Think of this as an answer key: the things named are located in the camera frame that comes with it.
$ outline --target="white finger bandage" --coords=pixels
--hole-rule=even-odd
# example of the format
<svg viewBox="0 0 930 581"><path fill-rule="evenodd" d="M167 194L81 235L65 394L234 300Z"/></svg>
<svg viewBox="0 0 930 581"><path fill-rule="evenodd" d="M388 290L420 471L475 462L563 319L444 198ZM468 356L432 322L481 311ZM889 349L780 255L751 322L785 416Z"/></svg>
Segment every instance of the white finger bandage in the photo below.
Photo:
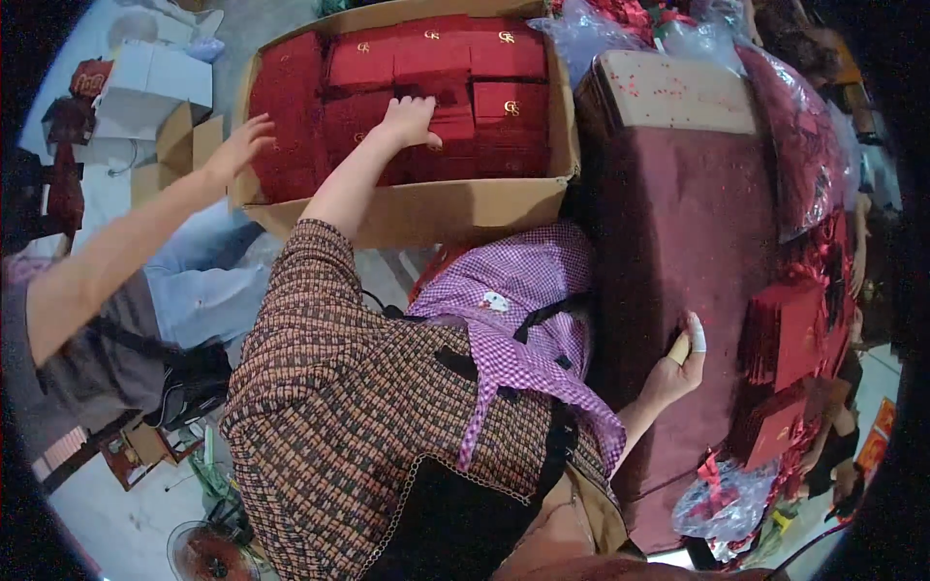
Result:
<svg viewBox="0 0 930 581"><path fill-rule="evenodd" d="M689 319L690 325L688 325L688 330L691 332L691 352L706 353L707 338L704 337L704 325L701 324L696 312L692 312Z"/></svg>

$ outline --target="brown patterned shirt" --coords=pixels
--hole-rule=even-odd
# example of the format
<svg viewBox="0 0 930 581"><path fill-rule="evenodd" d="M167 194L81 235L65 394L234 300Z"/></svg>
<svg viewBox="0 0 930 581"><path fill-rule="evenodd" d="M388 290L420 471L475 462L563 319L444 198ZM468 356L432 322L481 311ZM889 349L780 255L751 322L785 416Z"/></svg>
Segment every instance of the brown patterned shirt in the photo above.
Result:
<svg viewBox="0 0 930 581"><path fill-rule="evenodd" d="M246 511L283 578L360 576L403 509L418 458L454 469L478 387L439 363L443 349L469 355L467 331L368 310L349 241L318 220L295 227L220 424ZM549 396L496 398L469 480L530 497L550 420ZM614 501L591 431L581 422L579 432L571 464Z"/></svg>

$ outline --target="white box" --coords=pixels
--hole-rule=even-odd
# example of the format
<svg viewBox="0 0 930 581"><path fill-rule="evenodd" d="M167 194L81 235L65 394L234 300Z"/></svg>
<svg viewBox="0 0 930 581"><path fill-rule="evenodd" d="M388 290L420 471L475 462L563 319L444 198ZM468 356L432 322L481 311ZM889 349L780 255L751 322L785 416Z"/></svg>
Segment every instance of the white box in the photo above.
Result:
<svg viewBox="0 0 930 581"><path fill-rule="evenodd" d="M100 93L94 138L154 141L184 101L195 118L213 108L213 68L164 46L125 41Z"/></svg>

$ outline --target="black bag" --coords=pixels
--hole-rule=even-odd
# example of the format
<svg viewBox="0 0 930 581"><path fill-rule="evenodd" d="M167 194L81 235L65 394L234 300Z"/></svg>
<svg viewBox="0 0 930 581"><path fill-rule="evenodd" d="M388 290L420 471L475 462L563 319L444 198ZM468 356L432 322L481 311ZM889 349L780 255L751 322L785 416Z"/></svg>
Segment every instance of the black bag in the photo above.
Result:
<svg viewBox="0 0 930 581"><path fill-rule="evenodd" d="M105 317L95 317L88 326L127 349L165 364L162 404L142 417L149 426L174 431L226 402L233 368L222 343L208 341L183 350L151 337L136 335Z"/></svg>

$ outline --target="purple checkered apron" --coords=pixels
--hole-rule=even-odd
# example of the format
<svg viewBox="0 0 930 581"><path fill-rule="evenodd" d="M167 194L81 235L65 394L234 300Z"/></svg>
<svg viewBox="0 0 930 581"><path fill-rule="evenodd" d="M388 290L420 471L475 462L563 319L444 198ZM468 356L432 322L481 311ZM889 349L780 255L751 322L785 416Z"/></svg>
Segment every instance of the purple checkered apron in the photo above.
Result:
<svg viewBox="0 0 930 581"><path fill-rule="evenodd" d="M597 434L609 477L626 445L626 430L584 384L591 350L587 317L559 312L529 327L526 344L513 338L527 315L588 291L590 280L588 240L575 226L558 223L469 251L410 305L407 315L451 315L468 325L478 402L458 453L459 469L468 469L487 408L498 387L506 386L573 405Z"/></svg>

